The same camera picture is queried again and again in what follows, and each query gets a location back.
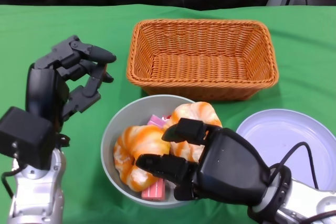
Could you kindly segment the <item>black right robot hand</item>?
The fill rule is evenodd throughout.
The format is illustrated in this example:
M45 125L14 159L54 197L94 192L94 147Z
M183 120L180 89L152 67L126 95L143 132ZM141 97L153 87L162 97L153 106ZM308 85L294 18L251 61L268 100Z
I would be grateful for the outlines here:
M142 154L136 166L174 183L174 198L190 201L209 198L228 204L256 206L269 182L270 168L256 149L228 128L182 118L162 139L203 145L198 162L170 154Z

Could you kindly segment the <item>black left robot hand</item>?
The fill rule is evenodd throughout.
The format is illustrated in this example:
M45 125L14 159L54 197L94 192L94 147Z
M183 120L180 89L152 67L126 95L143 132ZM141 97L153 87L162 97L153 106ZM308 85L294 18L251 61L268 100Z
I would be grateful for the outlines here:
M101 95L102 83L114 79L107 65L116 56L73 35L52 47L30 65L26 87L26 111L49 120L56 132L76 112L84 112Z

